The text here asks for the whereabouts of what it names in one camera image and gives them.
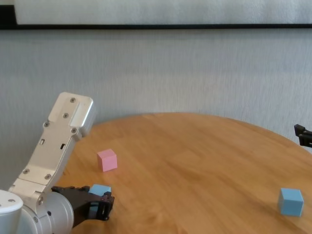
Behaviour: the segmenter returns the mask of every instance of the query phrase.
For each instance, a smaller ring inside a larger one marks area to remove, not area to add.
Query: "textured wall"
[[[296,140],[295,123],[312,127],[311,38],[290,29],[0,31],[0,187],[25,166],[62,91],[93,97],[97,122],[198,112]]]

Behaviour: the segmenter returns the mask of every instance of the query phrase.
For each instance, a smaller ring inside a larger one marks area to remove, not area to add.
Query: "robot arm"
[[[88,193],[87,186],[77,189],[53,187],[76,142],[90,132],[95,113],[90,97],[70,93],[59,95],[48,121],[43,124],[43,133],[29,163],[9,192],[1,191],[6,196],[0,194],[0,205],[5,203],[7,209],[0,206],[2,231],[2,225],[6,225],[8,234],[68,234],[73,225],[83,220],[108,220],[114,203],[110,193],[93,195]],[[15,198],[11,199],[14,202],[7,202],[6,198],[10,196]],[[90,211],[94,204],[98,206],[96,214]]]

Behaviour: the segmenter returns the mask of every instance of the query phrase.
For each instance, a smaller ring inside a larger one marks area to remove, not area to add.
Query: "blue cube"
[[[94,184],[89,190],[89,193],[92,193],[98,196],[103,196],[105,192],[111,192],[111,187],[100,185],[100,184]],[[98,211],[98,207],[97,206],[91,207],[90,210]]]
[[[282,215],[300,217],[303,209],[303,197],[298,189],[281,189],[278,207]]]

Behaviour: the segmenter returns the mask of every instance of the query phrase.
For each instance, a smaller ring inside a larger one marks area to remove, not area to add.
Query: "round table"
[[[113,149],[118,168],[101,172],[97,152]],[[73,234],[308,234],[312,156],[294,142],[233,119],[150,114],[96,125],[81,140],[59,186],[112,187],[107,222]],[[283,216],[280,188],[305,199],[301,217]]]

